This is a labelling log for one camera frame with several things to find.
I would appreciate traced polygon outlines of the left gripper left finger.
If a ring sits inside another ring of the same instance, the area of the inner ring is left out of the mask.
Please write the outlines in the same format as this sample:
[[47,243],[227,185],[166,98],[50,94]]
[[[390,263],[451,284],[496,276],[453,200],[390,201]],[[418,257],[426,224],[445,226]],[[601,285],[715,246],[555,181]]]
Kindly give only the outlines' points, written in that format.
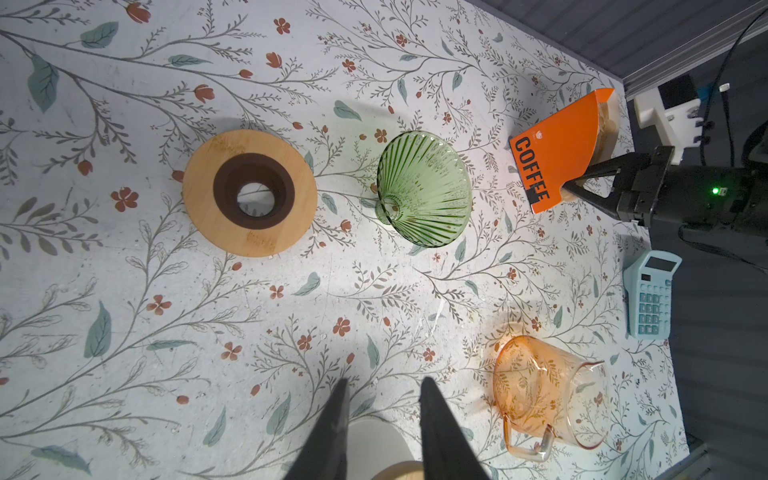
[[341,379],[284,480],[347,478],[349,408],[348,380]]

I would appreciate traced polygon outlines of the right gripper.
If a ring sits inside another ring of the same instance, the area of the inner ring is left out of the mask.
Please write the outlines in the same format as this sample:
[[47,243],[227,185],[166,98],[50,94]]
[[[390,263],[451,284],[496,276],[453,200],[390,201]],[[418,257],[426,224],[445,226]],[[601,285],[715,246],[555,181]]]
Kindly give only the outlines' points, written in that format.
[[675,149],[659,143],[590,165],[566,182],[567,195],[613,219],[653,220],[691,230],[767,235],[767,126],[753,131],[738,165],[670,163]]

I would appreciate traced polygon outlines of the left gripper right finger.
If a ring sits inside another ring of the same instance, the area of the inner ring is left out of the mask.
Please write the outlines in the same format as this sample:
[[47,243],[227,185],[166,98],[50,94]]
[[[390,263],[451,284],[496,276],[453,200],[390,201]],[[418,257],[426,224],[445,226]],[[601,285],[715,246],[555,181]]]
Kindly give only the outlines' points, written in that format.
[[419,401],[424,478],[488,480],[432,378],[423,379]]

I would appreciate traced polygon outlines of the orange coffee filter box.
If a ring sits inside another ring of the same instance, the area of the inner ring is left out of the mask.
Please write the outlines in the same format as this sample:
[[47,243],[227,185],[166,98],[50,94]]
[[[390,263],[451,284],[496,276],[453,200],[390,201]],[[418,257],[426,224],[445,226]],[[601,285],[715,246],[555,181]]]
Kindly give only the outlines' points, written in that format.
[[595,90],[509,139],[533,213],[573,201],[564,185],[611,158],[620,130],[619,100],[613,88]]

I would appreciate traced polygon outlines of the orange glass pitcher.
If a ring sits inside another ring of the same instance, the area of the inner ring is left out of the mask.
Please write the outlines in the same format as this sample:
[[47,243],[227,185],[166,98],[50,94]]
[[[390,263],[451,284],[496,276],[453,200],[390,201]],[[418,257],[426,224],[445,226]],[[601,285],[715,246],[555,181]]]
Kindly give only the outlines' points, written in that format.
[[594,450],[611,424],[609,376],[590,361],[528,335],[509,340],[493,371],[507,451],[547,461],[557,441]]

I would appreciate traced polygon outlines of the green glass dripper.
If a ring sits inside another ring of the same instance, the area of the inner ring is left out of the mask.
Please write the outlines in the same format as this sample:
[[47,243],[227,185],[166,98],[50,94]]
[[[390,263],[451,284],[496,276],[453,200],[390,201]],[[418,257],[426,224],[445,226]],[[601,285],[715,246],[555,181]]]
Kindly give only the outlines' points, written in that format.
[[377,218],[416,246],[446,246],[469,221],[472,190],[465,163],[430,132],[404,132],[388,143],[376,187]]

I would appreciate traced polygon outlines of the white frosted mug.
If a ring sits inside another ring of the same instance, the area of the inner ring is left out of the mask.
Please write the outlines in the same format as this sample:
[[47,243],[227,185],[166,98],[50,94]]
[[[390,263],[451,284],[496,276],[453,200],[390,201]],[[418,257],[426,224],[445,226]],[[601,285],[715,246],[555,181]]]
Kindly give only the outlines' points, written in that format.
[[412,461],[414,456],[397,428],[390,423],[363,418],[349,424],[347,478],[373,479],[392,465]]

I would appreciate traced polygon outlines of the light blue calculator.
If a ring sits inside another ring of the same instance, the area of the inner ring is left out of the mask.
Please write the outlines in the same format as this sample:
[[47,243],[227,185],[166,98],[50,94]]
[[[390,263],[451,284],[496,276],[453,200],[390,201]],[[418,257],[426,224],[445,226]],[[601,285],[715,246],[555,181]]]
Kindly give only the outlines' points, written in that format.
[[666,340],[670,334],[672,280],[682,259],[651,250],[623,271],[627,330],[638,340]]

